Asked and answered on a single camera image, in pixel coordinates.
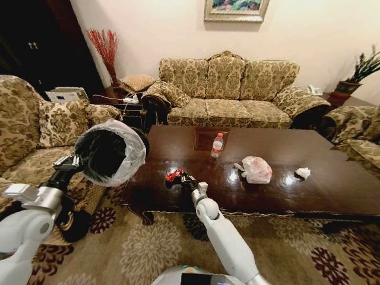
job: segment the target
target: table leg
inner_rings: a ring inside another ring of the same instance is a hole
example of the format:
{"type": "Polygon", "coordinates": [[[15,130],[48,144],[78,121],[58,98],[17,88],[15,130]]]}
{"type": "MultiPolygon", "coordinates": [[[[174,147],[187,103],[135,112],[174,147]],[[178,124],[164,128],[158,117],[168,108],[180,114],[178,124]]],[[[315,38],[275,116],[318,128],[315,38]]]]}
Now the table leg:
{"type": "Polygon", "coordinates": [[[152,212],[143,210],[140,207],[128,206],[128,209],[136,216],[142,219],[142,224],[145,226],[151,226],[154,223],[154,216],[152,212]]]}

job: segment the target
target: red decorative branches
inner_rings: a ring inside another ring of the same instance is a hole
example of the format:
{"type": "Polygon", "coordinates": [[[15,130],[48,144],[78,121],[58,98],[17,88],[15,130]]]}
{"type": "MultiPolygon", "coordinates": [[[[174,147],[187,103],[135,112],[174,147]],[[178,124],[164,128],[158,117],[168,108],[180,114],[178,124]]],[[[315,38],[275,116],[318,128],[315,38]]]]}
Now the red decorative branches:
{"type": "Polygon", "coordinates": [[[115,72],[115,56],[118,49],[119,40],[116,33],[112,31],[98,31],[93,28],[86,31],[91,42],[94,44],[98,53],[103,59],[109,75],[111,76],[112,85],[118,86],[118,78],[115,72]]]}

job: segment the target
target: power strip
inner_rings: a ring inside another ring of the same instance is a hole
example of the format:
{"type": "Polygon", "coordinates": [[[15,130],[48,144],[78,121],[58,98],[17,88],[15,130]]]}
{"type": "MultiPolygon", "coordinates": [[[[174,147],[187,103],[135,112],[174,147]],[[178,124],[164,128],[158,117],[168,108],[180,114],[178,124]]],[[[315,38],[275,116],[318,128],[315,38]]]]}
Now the power strip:
{"type": "Polygon", "coordinates": [[[134,95],[133,98],[124,98],[123,102],[129,103],[129,104],[137,104],[138,103],[137,95],[134,95]]]}

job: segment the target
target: plastic bottle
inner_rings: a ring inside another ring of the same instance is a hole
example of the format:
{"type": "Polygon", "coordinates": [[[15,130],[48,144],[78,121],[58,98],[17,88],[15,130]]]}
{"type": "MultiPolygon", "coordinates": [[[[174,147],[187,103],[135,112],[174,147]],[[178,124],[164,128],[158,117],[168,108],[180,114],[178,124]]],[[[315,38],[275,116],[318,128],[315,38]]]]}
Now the plastic bottle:
{"type": "Polygon", "coordinates": [[[214,139],[213,149],[211,150],[211,156],[218,157],[221,152],[222,146],[223,146],[223,134],[220,132],[218,136],[214,139]]]}

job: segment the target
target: carpet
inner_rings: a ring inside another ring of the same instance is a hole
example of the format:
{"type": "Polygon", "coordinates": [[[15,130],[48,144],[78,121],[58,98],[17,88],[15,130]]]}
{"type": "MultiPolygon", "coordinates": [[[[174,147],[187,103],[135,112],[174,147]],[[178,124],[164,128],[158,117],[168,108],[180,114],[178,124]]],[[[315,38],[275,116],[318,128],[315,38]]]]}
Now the carpet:
{"type": "MultiPolygon", "coordinates": [[[[155,213],[155,223],[143,226],[117,206],[120,191],[107,191],[85,238],[68,246],[41,245],[29,285],[148,285],[175,265],[225,273],[196,215],[155,213]]],[[[228,218],[272,284],[380,284],[375,225],[325,235],[323,220],[228,218]]]]}

